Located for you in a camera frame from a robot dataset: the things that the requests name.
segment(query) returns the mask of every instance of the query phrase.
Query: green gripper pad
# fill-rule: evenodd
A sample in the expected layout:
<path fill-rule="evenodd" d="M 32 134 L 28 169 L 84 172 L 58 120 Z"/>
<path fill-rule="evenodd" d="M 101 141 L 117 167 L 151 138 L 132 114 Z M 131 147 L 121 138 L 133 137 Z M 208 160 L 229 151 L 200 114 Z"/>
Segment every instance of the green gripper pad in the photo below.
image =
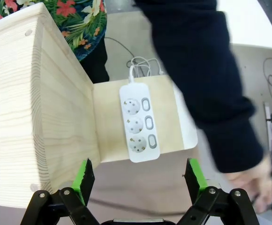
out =
<path fill-rule="evenodd" d="M 94 181 L 92 163 L 89 159 L 84 160 L 71 186 L 78 193 L 84 205 L 88 204 Z"/>
<path fill-rule="evenodd" d="M 207 188 L 206 179 L 202 173 L 197 159 L 188 158 L 184 178 L 188 186 L 192 204 L 194 204 L 200 196 L 201 192 Z"/>

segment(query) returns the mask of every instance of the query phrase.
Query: white power strip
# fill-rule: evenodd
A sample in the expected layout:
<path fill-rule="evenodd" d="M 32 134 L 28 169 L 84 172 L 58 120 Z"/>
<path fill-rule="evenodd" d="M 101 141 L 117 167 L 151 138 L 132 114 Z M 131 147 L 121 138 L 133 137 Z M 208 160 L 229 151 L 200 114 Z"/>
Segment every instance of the white power strip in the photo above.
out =
<path fill-rule="evenodd" d="M 157 159 L 160 147 L 148 86 L 132 82 L 119 90 L 130 160 L 134 163 Z"/>

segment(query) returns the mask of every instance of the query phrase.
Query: navy sweater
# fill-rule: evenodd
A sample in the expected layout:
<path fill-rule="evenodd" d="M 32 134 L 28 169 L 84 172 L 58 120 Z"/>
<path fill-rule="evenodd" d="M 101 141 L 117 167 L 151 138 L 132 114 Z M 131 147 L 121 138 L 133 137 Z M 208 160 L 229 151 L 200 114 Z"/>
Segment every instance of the navy sweater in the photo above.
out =
<path fill-rule="evenodd" d="M 264 151 L 249 121 L 254 107 L 243 96 L 225 15 L 216 11 L 216 0 L 136 4 L 152 24 L 155 50 L 205 132 L 218 170 L 232 173 L 257 165 Z"/>

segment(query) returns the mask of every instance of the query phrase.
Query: wood grain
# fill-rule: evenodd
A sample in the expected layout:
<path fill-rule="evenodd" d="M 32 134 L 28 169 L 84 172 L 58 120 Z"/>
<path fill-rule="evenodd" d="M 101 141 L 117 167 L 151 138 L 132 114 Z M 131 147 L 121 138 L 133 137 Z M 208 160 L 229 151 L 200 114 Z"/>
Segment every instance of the wood grain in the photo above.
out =
<path fill-rule="evenodd" d="M 43 3 L 0 20 L 0 205 L 100 163 L 92 89 Z"/>
<path fill-rule="evenodd" d="M 183 150 L 176 99 L 171 80 L 165 76 L 135 78 L 149 87 L 161 154 Z M 94 108 L 101 162 L 129 159 L 119 99 L 128 80 L 94 84 Z"/>

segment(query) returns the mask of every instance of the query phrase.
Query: wire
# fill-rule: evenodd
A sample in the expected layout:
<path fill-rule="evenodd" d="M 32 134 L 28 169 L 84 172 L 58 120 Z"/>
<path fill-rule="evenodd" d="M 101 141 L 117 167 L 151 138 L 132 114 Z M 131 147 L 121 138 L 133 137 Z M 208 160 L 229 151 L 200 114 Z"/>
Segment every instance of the wire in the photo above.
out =
<path fill-rule="evenodd" d="M 116 39 L 114 39 L 114 38 L 112 38 L 112 37 L 105 37 L 105 39 L 110 39 L 110 40 L 113 40 L 113 41 L 117 42 L 118 44 L 120 44 L 122 47 L 124 47 L 124 48 L 131 54 L 132 59 L 131 59 L 131 60 L 128 60 L 128 61 L 126 62 L 126 67 L 130 68 L 131 65 L 135 66 L 135 69 L 136 69 L 136 77 L 140 77 L 139 69 L 140 69 L 140 71 L 141 71 L 141 73 L 142 73 L 142 76 L 151 76 L 151 66 L 150 66 L 150 63 L 149 63 L 149 62 L 150 62 L 150 61 L 153 61 L 153 60 L 155 60 L 156 63 L 158 64 L 158 67 L 159 67 L 159 75 L 165 74 L 165 73 L 162 71 L 162 69 L 161 69 L 161 65 L 160 65 L 158 59 L 152 58 L 152 59 L 146 60 L 145 58 L 140 57 L 140 56 L 135 57 L 135 55 L 132 53 L 132 51 L 130 51 L 130 50 L 129 50 L 124 44 L 122 44 L 120 41 L 117 41 Z M 144 74 L 144 71 L 143 71 L 142 67 L 147 68 L 147 73 L 146 73 L 146 74 Z"/>
<path fill-rule="evenodd" d="M 156 212 L 156 211 L 152 211 L 152 210 L 143 210 L 143 209 L 139 209 L 139 208 L 136 208 L 133 206 L 127 206 L 127 205 L 122 205 L 122 204 L 112 203 L 112 202 L 105 202 L 105 201 L 94 199 L 94 198 L 90 198 L 89 202 L 94 203 L 94 204 L 98 204 L 98 205 L 102 205 L 102 206 L 112 207 L 112 208 L 119 209 L 119 210 L 124 210 L 127 212 L 139 213 L 139 214 L 143 214 L 143 215 L 150 216 L 150 217 L 183 216 L 186 213 L 186 211 Z"/>
<path fill-rule="evenodd" d="M 266 76 L 266 73 L 265 73 L 265 64 L 268 60 L 272 60 L 272 58 L 267 58 L 264 60 L 263 62 L 263 74 L 264 74 L 264 77 L 267 81 L 267 84 L 268 84 L 268 90 L 269 90 L 269 93 L 270 93 L 270 96 L 272 98 L 272 93 L 271 93 L 271 88 L 270 86 L 272 87 L 272 74 L 268 75 L 268 77 Z"/>
<path fill-rule="evenodd" d="M 117 41 L 116 39 L 114 39 L 114 38 L 112 38 L 112 37 L 105 37 L 104 39 L 110 39 L 110 40 L 113 40 L 113 41 L 117 42 L 117 43 L 120 44 L 122 47 L 124 47 L 124 48 L 131 54 L 131 56 L 132 56 L 133 58 L 135 58 L 135 55 L 132 53 L 132 51 L 129 50 L 127 47 L 125 47 L 125 45 L 122 44 L 120 41 Z M 128 68 L 129 68 L 129 66 L 128 66 L 127 64 L 128 64 L 129 62 L 131 62 L 131 61 L 128 60 L 128 61 L 126 62 L 126 67 L 128 67 Z"/>
<path fill-rule="evenodd" d="M 153 60 L 155 60 L 156 63 L 158 64 L 158 67 L 159 67 L 159 75 L 165 74 L 165 73 L 162 71 L 162 69 L 161 69 L 161 65 L 160 65 L 158 59 L 156 59 L 156 58 L 152 58 L 152 59 L 148 59 L 148 60 L 147 60 L 147 59 L 145 59 L 145 58 L 143 58 L 143 57 L 137 56 L 137 57 L 132 58 L 131 64 L 132 64 L 133 66 L 135 66 L 136 68 L 138 68 L 138 67 L 147 67 L 148 70 L 147 70 L 146 76 L 151 76 L 151 66 L 150 66 L 150 63 L 149 63 L 149 62 L 150 62 L 150 61 L 153 61 Z"/>
<path fill-rule="evenodd" d="M 134 75 L 133 75 L 134 69 L 135 69 L 135 66 L 131 66 L 131 67 L 130 67 L 130 75 L 129 75 L 129 77 L 128 77 L 130 83 L 133 83 L 133 82 L 134 82 Z"/>

